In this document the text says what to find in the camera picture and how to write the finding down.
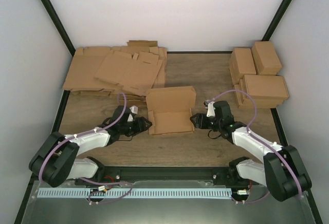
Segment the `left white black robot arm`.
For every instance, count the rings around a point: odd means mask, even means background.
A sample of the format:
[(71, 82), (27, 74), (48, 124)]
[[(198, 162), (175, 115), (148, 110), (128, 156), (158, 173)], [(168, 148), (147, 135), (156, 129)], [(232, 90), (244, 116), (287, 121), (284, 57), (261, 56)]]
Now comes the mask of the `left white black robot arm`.
[(29, 169), (39, 179), (55, 188), (70, 179), (100, 185), (105, 179), (105, 166), (93, 157), (78, 156), (96, 148), (147, 131), (152, 122), (137, 115), (137, 106), (119, 105), (111, 117), (94, 129), (74, 134), (51, 133), (29, 162)]

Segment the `cardboard box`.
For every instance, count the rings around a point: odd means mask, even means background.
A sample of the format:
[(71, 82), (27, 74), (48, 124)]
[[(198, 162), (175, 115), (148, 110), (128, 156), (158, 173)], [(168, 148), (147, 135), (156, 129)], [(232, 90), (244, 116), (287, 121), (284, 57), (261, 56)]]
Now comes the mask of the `cardboard box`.
[(150, 135), (194, 132), (190, 121), (196, 91), (192, 86), (150, 89), (146, 95)]

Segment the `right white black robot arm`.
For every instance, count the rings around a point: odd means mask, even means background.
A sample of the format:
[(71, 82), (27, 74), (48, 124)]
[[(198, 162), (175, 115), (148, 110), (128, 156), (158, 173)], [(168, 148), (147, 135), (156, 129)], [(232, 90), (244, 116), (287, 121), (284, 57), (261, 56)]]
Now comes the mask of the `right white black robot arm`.
[(194, 127), (219, 132), (219, 137), (243, 148), (259, 162), (241, 157), (230, 162), (229, 180), (241, 184), (245, 179), (267, 187), (274, 199), (283, 202), (312, 187), (312, 181), (298, 150), (270, 142), (246, 124), (235, 121), (227, 101), (205, 103), (207, 113), (190, 117)]

